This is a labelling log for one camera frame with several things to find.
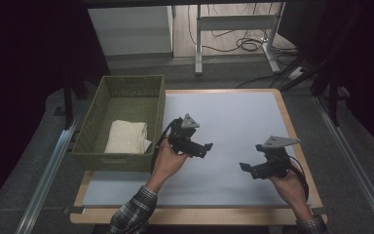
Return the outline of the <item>person's right hand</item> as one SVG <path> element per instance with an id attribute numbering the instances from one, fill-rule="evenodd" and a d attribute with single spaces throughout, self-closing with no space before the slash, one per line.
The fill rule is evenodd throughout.
<path id="1" fill-rule="evenodd" d="M 269 181 L 275 186 L 280 197 L 293 210 L 297 221 L 310 221 L 312 212 L 307 205 L 304 188 L 297 174 L 290 171 L 286 177 L 269 177 Z"/>

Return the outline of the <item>cream printed cloth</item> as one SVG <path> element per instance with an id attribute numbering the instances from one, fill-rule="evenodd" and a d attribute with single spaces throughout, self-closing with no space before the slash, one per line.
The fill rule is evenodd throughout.
<path id="1" fill-rule="evenodd" d="M 116 120 L 111 124 L 105 153 L 143 154 L 152 141 L 147 138 L 147 124 Z"/>

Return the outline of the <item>white table mat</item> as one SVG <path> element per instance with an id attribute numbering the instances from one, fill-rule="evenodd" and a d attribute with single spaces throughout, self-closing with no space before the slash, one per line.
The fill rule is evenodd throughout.
<path id="1" fill-rule="evenodd" d="M 201 158 L 190 158 L 158 195 L 161 207 L 283 207 L 285 202 L 267 179 L 254 179 L 240 163 L 265 162 L 258 144 L 290 133 L 275 93 L 233 92 L 168 94 L 162 126 L 186 113 L 200 127 L 192 140 L 210 143 Z"/>

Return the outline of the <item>white metal desk frame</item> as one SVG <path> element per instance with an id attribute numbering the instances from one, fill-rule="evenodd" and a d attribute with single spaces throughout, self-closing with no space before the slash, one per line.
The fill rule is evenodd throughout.
<path id="1" fill-rule="evenodd" d="M 273 14 L 254 16 L 222 16 L 222 17 L 202 17 L 201 6 L 197 6 L 196 18 L 196 49 L 195 49 L 195 73 L 203 74 L 203 54 L 201 36 L 203 31 L 211 30 L 267 30 L 269 32 L 266 40 L 262 41 L 262 49 L 274 74 L 279 74 L 280 69 L 273 56 L 273 42 L 281 20 L 284 2 L 280 2 L 279 7 Z"/>

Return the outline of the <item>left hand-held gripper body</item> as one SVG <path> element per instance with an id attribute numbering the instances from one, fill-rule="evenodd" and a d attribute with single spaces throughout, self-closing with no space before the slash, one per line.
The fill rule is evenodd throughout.
<path id="1" fill-rule="evenodd" d="M 205 150 L 203 145 L 194 142 L 191 136 L 200 126 L 189 114 L 179 117 L 170 123 L 168 142 L 175 153 L 186 153 L 192 156 L 198 150 Z"/>

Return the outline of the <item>black metal stand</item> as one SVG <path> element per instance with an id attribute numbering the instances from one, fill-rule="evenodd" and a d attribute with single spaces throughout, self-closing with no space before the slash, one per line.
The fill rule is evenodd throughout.
<path id="1" fill-rule="evenodd" d="M 79 78 L 75 78 L 70 74 L 65 73 L 63 76 L 63 96 L 64 96 L 64 108 L 65 108 L 65 130 L 68 130 L 72 126 L 73 122 L 73 106 L 72 106 L 72 94 L 78 99 L 85 99 L 89 96 L 89 92 L 84 84 L 84 81 Z"/>
<path id="2" fill-rule="evenodd" d="M 321 96 L 325 89 L 328 89 L 328 116 L 332 123 L 338 127 L 337 102 L 338 102 L 338 81 L 334 68 L 323 68 L 310 88 L 313 96 Z"/>

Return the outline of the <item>white cabinet panel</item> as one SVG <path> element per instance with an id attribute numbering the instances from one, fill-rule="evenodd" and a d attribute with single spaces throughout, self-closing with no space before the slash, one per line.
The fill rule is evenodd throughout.
<path id="1" fill-rule="evenodd" d="M 106 56 L 172 52 L 170 6 L 88 9 Z"/>

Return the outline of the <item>green woven basket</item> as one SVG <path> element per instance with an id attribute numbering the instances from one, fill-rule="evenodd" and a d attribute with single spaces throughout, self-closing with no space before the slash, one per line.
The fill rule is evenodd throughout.
<path id="1" fill-rule="evenodd" d="M 164 77 L 105 76 L 72 150 L 87 171 L 150 172 L 157 142 L 162 134 L 166 87 Z M 111 125 L 116 120 L 143 122 L 151 144 L 142 154 L 107 153 Z"/>

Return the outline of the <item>white power strip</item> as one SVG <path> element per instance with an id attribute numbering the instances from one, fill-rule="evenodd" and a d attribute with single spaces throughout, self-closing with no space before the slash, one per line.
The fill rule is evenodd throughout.
<path id="1" fill-rule="evenodd" d="M 302 67 L 302 66 L 298 66 L 296 67 L 289 75 L 288 75 L 288 79 L 290 81 L 293 81 L 295 80 L 296 78 L 298 78 L 299 76 L 301 76 L 302 74 L 304 74 L 305 72 L 307 71 L 307 68 L 306 67 Z"/>

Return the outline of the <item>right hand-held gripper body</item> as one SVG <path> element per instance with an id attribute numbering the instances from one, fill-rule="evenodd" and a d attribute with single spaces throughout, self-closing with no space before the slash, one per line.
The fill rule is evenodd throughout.
<path id="1" fill-rule="evenodd" d="M 270 136 L 262 144 L 266 148 L 266 153 L 262 152 L 266 158 L 266 162 L 254 166 L 256 172 L 251 174 L 252 178 L 285 177 L 291 166 L 290 156 L 287 154 L 285 148 L 299 142 L 298 138 Z"/>

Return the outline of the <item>aluminium floor rail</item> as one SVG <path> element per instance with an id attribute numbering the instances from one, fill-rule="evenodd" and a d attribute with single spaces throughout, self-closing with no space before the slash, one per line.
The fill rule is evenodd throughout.
<path id="1" fill-rule="evenodd" d="M 25 209 L 25 212 L 23 213 L 22 218 L 20 219 L 15 234 L 32 233 L 37 218 L 44 206 L 51 186 L 55 180 L 56 173 L 63 160 L 69 142 L 75 133 L 78 123 L 79 118 L 75 117 L 69 127 L 61 132 L 55 149 L 53 150 L 53 153 L 51 154 L 51 157 L 47 163 L 47 166 L 42 173 L 42 176 L 29 201 L 27 208 Z"/>
<path id="2" fill-rule="evenodd" d="M 323 100 L 319 97 L 313 97 L 313 101 L 318 106 L 322 119 L 327 126 L 329 132 L 332 134 L 336 144 L 338 145 L 343 157 L 347 161 L 348 167 L 350 168 L 355 180 L 357 181 L 360 190 L 362 191 L 365 199 L 367 200 L 372 212 L 374 213 L 374 185 L 365 173 L 363 167 L 359 163 L 354 154 L 352 148 L 348 144 L 345 136 L 339 127 L 337 127 L 331 118 L 328 116 L 328 108 L 326 107 Z"/>

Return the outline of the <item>dark curtain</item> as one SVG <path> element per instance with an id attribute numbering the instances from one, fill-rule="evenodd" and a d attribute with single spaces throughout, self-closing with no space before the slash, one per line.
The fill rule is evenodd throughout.
<path id="1" fill-rule="evenodd" d="M 374 0 L 301 0 L 323 6 L 317 39 L 308 50 L 312 71 L 334 68 L 347 106 L 374 137 Z"/>
<path id="2" fill-rule="evenodd" d="M 70 84 L 82 98 L 108 72 L 85 0 L 0 0 L 0 189 L 47 97 Z"/>

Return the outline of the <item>person's left hand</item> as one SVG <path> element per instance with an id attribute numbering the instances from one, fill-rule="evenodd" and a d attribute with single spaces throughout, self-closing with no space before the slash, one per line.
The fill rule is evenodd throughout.
<path id="1" fill-rule="evenodd" d="M 189 155 L 185 153 L 175 153 L 165 138 L 159 147 L 154 170 L 146 183 L 146 187 L 154 193 L 158 193 L 166 180 L 181 169 L 188 157 Z"/>

